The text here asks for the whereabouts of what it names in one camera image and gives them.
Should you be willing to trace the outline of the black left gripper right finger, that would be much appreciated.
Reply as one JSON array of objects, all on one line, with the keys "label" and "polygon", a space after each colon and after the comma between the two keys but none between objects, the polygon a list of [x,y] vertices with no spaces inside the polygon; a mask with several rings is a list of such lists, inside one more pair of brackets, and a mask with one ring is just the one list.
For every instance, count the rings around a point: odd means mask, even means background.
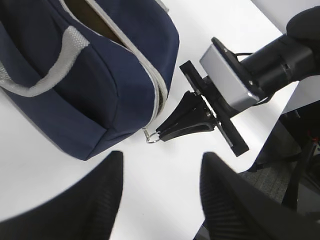
[{"label": "black left gripper right finger", "polygon": [[202,156],[199,191],[211,240],[318,240],[320,225],[275,202],[214,152]]}]

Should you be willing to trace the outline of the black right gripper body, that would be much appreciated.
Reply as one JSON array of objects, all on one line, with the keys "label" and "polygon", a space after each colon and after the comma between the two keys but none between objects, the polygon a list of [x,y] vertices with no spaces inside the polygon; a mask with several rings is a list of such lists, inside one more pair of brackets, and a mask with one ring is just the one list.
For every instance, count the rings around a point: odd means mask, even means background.
[{"label": "black right gripper body", "polygon": [[231,118],[239,112],[227,104],[208,75],[201,77],[191,61],[185,62],[179,68],[194,91],[200,93],[206,99],[207,105],[212,108],[216,126],[233,153],[238,157],[247,152],[249,146],[231,121]]}]

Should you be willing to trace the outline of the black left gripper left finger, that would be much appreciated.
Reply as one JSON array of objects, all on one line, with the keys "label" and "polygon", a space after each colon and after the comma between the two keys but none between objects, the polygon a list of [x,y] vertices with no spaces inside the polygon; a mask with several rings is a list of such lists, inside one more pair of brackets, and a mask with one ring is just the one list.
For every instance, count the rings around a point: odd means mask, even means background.
[{"label": "black left gripper left finger", "polygon": [[72,187],[0,223],[2,240],[108,240],[120,207],[124,155],[111,152]]}]

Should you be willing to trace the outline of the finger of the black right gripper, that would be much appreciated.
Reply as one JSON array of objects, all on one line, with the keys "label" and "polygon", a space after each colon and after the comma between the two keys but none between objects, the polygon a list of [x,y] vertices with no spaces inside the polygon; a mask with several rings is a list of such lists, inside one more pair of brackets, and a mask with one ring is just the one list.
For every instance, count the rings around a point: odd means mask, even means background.
[{"label": "finger of the black right gripper", "polygon": [[185,135],[202,133],[202,132],[211,132],[216,126],[216,121],[214,119],[209,119],[205,121],[196,122],[194,124],[189,124],[185,122],[178,122],[174,124],[169,129],[166,129],[161,132],[161,140],[163,142],[182,137]]},{"label": "finger of the black right gripper", "polygon": [[175,133],[206,119],[205,101],[201,95],[187,91],[171,115],[156,129],[158,133]]}]

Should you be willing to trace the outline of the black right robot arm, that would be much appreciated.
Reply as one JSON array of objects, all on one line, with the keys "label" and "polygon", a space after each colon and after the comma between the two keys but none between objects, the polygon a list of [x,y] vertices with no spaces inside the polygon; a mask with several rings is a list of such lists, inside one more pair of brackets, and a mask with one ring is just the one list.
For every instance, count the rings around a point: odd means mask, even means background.
[{"label": "black right robot arm", "polygon": [[166,142],[218,128],[233,153],[240,156],[249,146],[232,117],[267,103],[290,83],[319,75],[320,8],[296,14],[287,23],[285,34],[254,53],[245,53],[243,60],[213,38],[200,64],[206,77],[201,77],[190,61],[180,66],[192,91],[183,95],[155,132]]}]

